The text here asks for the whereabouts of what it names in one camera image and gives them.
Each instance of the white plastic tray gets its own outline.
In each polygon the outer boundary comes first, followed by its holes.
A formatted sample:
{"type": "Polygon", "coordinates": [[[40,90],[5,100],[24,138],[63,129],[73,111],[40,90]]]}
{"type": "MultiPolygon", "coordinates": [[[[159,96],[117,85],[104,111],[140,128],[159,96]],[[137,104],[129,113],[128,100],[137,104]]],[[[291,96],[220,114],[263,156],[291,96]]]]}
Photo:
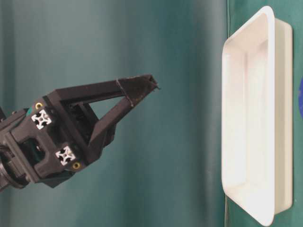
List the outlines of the white plastic tray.
{"type": "Polygon", "coordinates": [[[269,6],[223,47],[223,189],[264,226],[293,200],[292,65],[292,28],[269,6]]]}

